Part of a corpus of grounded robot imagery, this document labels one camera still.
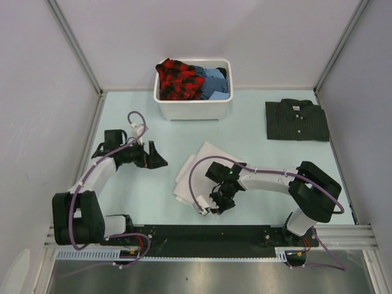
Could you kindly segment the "white long sleeve shirt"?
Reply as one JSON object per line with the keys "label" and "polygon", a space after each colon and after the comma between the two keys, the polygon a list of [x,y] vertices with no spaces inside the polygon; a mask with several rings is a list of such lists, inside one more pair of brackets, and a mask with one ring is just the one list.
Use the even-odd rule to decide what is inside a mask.
{"label": "white long sleeve shirt", "polygon": [[[235,160],[236,162],[243,162],[242,159],[239,159],[229,153],[226,153],[225,151],[219,149],[208,141],[204,142],[197,154],[191,154],[189,156],[188,160],[186,160],[186,163],[180,169],[180,172],[175,179],[176,186],[173,193],[177,201],[181,202],[182,204],[189,205],[191,208],[194,209],[196,213],[198,212],[192,206],[194,203],[194,199],[192,198],[189,189],[189,175],[192,167],[200,159],[208,156],[223,156]],[[231,167],[233,165],[231,162],[224,159],[208,159],[198,164],[192,174],[191,180],[192,190],[194,192],[195,198],[197,198],[199,195],[209,196],[213,187],[217,185],[214,181],[208,179],[205,176],[209,166],[213,162],[218,162],[227,167]]]}

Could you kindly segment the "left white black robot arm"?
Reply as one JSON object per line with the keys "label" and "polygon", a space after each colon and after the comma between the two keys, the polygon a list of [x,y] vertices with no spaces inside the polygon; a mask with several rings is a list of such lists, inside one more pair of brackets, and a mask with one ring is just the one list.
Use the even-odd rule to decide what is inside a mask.
{"label": "left white black robot arm", "polygon": [[99,204],[107,181],[124,164],[154,170],[166,167],[167,161],[157,152],[153,141],[149,150],[138,140],[125,143],[124,130],[104,132],[104,141],[93,153],[89,167],[67,191],[52,198],[53,231],[56,244],[73,245],[78,250],[89,244],[130,244],[135,229],[128,214],[109,215]]}

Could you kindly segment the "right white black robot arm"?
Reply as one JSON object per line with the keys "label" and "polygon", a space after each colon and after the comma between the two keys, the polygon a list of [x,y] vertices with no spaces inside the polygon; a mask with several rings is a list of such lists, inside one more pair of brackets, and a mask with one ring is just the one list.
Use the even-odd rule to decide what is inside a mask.
{"label": "right white black robot arm", "polygon": [[239,191],[265,190],[287,194],[297,204],[281,230],[283,240],[298,245],[316,223],[328,223],[337,207],[341,185],[312,162],[303,161],[288,170],[257,170],[244,162],[231,167],[213,162],[205,176],[217,184],[210,193],[214,214],[222,214],[235,207],[234,196]]}

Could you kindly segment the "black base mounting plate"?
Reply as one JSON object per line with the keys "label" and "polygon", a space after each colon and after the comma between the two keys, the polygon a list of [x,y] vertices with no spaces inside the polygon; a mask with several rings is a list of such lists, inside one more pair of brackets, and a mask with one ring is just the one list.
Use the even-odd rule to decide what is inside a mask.
{"label": "black base mounting plate", "polygon": [[305,239],[319,246],[312,230],[295,237],[270,225],[138,225],[133,232],[150,238],[148,257],[264,258],[277,247],[304,249]]}

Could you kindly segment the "white plastic bin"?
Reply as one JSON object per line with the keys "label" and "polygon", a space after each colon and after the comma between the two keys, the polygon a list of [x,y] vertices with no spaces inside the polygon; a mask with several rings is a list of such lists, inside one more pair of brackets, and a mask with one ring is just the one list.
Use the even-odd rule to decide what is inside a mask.
{"label": "white plastic bin", "polygon": [[189,100],[164,101],[159,96],[159,76],[156,71],[154,82],[154,100],[158,103],[161,112],[167,120],[198,120],[198,119],[224,119],[233,99],[232,67],[228,60],[214,59],[175,59],[188,65],[204,68],[223,67],[227,71],[227,81],[230,97],[227,100]]}

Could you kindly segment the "red black plaid shirt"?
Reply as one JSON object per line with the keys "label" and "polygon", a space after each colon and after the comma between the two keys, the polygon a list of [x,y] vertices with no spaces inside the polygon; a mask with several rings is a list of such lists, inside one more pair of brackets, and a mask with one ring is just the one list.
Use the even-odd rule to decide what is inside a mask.
{"label": "red black plaid shirt", "polygon": [[197,73],[195,66],[167,58],[156,65],[156,71],[159,76],[160,100],[198,100],[203,94],[205,77]]}

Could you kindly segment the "blue patterned shirt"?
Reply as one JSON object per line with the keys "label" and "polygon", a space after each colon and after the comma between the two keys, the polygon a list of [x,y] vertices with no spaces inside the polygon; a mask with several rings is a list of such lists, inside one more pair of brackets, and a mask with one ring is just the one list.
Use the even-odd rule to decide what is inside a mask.
{"label": "blue patterned shirt", "polygon": [[194,65],[196,73],[205,79],[200,100],[227,100],[230,91],[227,81],[227,71],[223,67],[204,68]]}

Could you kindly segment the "folded black striped shirt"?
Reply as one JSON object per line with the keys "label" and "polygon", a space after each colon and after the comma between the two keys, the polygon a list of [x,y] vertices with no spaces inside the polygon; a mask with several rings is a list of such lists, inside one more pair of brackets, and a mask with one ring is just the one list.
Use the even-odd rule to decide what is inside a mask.
{"label": "folded black striped shirt", "polygon": [[282,99],[265,103],[266,135],[269,140],[330,140],[324,109],[310,100]]}

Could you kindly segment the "aluminium front rail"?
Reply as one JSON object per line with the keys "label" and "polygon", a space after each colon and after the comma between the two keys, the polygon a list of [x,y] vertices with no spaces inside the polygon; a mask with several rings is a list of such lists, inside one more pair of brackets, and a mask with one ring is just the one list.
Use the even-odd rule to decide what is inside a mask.
{"label": "aluminium front rail", "polygon": [[379,248],[370,224],[316,225],[315,231],[329,249],[377,250]]}

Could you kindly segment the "left aluminium corner post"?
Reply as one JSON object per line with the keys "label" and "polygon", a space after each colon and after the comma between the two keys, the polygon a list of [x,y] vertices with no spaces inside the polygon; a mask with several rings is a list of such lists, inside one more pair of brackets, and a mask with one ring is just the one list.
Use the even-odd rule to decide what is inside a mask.
{"label": "left aluminium corner post", "polygon": [[61,32],[63,33],[71,51],[75,55],[82,71],[85,73],[90,85],[94,89],[94,92],[100,97],[103,93],[103,90],[101,89],[99,82],[88,62],[88,59],[86,58],[86,55],[84,54],[82,47],[80,46],[79,41],[77,40],[73,29],[67,21],[67,18],[60,5],[55,0],[46,0],[45,3],[47,4]]}

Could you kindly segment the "aluminium corner post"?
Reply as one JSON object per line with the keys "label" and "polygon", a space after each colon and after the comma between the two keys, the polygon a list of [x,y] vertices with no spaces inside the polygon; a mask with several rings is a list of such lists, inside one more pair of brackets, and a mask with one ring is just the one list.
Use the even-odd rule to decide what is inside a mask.
{"label": "aluminium corner post", "polygon": [[85,73],[90,85],[94,89],[94,92],[100,97],[103,93],[103,90],[101,89],[99,82],[88,62],[88,59],[86,58],[86,55],[84,54],[82,47],[80,46],[79,41],[77,40],[73,29],[67,21],[67,18],[60,5],[55,0],[46,0],[45,3],[47,4],[61,32],[63,33],[71,51],[75,55],[82,71]]}
{"label": "aluminium corner post", "polygon": [[333,67],[335,63],[338,61],[341,53],[343,52],[345,46],[347,45],[351,35],[353,34],[354,30],[358,26],[358,23],[361,20],[361,17],[365,13],[367,7],[371,3],[371,0],[360,0],[358,5],[356,6],[352,16],[349,19],[349,22],[347,23],[347,26],[345,27],[337,45],[335,46],[332,55],[330,56],[326,66],[322,70],[322,73],[320,74],[314,88],[313,92],[317,96],[326,82],[328,76],[330,75],[331,71],[333,70]]}

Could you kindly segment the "right aluminium corner post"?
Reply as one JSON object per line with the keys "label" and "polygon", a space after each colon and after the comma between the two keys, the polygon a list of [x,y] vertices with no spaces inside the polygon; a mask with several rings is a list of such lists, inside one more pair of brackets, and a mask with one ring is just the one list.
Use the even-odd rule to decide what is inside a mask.
{"label": "right aluminium corner post", "polygon": [[347,26],[345,27],[337,45],[335,46],[332,55],[330,56],[326,66],[322,70],[322,73],[320,74],[314,88],[313,92],[317,96],[326,82],[328,76],[330,75],[331,71],[333,70],[333,67],[335,63],[338,61],[341,53],[343,52],[345,46],[347,45],[351,35],[353,34],[354,30],[358,26],[358,23],[361,20],[361,17],[365,13],[367,7],[371,3],[371,0],[360,0],[358,5],[356,6],[352,16],[349,19],[349,22],[347,23]]}

